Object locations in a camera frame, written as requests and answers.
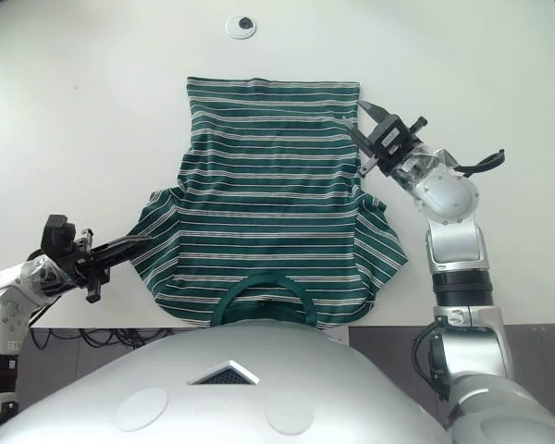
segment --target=white table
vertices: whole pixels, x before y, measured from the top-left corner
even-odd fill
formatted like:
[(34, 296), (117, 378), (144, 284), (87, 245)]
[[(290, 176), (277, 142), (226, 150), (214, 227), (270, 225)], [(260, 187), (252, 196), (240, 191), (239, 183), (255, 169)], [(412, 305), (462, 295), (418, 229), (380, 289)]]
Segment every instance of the white table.
[[(249, 15), (257, 33), (230, 39)], [(357, 80), (362, 97), (465, 164), (505, 148), (475, 177), (497, 302), (508, 323), (555, 323), (555, 5), (552, 0), (6, 0), (0, 3), (0, 270), (38, 247), (51, 213), (124, 235), (151, 191), (176, 183), (189, 146), (188, 75)], [(364, 189), (411, 262), (358, 325), (422, 325), (434, 296), (426, 222), (376, 170)], [(42, 327), (182, 327), (130, 265), (101, 302), (70, 293)]]

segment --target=green striped shirt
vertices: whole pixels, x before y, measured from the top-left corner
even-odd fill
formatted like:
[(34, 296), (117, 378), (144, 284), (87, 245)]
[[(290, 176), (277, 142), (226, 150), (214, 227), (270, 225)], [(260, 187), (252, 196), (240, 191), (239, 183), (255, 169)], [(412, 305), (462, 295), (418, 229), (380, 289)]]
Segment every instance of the green striped shirt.
[(360, 188), (344, 126), (359, 85), (189, 78), (187, 90), (191, 149), (178, 186), (154, 192), (131, 232), (154, 238), (132, 263), (155, 301), (209, 327), (227, 292), (261, 274), (299, 292), (257, 278), (223, 322), (310, 322), (302, 294), (317, 327), (368, 313), (406, 257), (386, 206)]

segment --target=cable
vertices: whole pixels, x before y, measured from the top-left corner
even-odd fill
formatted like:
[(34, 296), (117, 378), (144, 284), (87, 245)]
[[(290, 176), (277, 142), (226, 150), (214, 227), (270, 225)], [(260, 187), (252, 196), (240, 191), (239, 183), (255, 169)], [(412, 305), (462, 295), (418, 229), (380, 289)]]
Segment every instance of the cable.
[(35, 344), (35, 347), (37, 347), (39, 350), (44, 350), (45, 347), (47, 347), (47, 343), (49, 342), (49, 339), (52, 337), (52, 335), (53, 333), (50, 328), (47, 333), (47, 338), (45, 338), (45, 342), (43, 343), (43, 345), (40, 345), (37, 341), (37, 338), (35, 338), (35, 332), (31, 330), (31, 339), (33, 340), (33, 344)]
[[(82, 339), (89, 347), (100, 349), (108, 345), (124, 345), (126, 347), (131, 347), (133, 350), (143, 347), (149, 342), (157, 339), (166, 338), (167, 336), (173, 335), (171, 328), (158, 328), (155, 333), (151, 335), (142, 335), (136, 328), (92, 328), (85, 329), (79, 328), (78, 335), (73, 336), (61, 336), (54, 332), (52, 328), (48, 329), (47, 338), (43, 343), (35, 337), (33, 330), (31, 330), (31, 338), (33, 343), (39, 350), (44, 350), (49, 343), (50, 338), (54, 337), (56, 339), (69, 340), (69, 339)], [(95, 333), (108, 333), (108, 337), (105, 340), (97, 339)]]
[(485, 159), (474, 166), (461, 166), (458, 165), (454, 168), (459, 173), (464, 173), (466, 178), (470, 178), (475, 173), (483, 173), (495, 167), (499, 167), (506, 160), (504, 150), (499, 150), (497, 153), (488, 155)]
[(434, 391), (436, 391), (436, 389), (434, 388), (434, 384), (432, 383), (431, 379), (427, 377), (426, 373), (422, 369), (422, 366), (419, 364), (419, 360), (417, 359), (417, 353), (419, 352), (419, 348), (421, 347), (424, 339), (428, 335), (430, 335), (436, 329), (437, 326), (438, 326), (438, 323), (434, 321), (426, 328), (424, 328), (419, 333), (419, 335), (417, 335), (415, 339), (413, 339), (413, 346), (411, 348), (411, 364), (413, 365), (415, 372), (417, 372), (417, 375), (419, 375), (427, 383), (427, 385), (430, 388), (432, 388)]

